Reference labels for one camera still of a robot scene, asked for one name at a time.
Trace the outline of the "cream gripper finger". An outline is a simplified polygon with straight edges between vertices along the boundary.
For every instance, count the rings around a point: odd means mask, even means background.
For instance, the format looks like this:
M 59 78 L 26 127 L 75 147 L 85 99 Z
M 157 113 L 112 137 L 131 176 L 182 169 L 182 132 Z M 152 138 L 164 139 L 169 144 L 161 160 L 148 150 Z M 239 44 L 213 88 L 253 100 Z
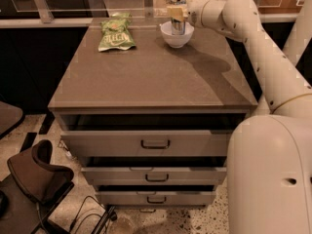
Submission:
M 188 18 L 187 8 L 183 5 L 174 5 L 167 7 L 168 15 L 177 21 L 186 21 Z

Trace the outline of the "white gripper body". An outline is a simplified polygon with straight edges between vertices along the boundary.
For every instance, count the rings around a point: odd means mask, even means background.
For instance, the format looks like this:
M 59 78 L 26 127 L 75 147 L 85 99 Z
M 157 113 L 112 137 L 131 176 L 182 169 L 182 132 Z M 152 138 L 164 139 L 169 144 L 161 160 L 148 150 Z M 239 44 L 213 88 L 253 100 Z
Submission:
M 188 0 L 188 22 L 195 27 L 212 27 L 215 23 L 215 0 Z

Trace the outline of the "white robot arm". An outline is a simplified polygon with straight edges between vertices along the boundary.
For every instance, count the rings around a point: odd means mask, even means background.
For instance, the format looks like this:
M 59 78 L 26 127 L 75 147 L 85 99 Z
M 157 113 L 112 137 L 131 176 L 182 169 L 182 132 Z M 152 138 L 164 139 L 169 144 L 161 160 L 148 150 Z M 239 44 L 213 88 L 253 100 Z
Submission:
M 229 234 L 312 234 L 312 87 L 296 69 L 311 39 L 311 2 L 280 49 L 254 0 L 188 0 L 188 21 L 244 44 L 267 105 L 232 133 Z

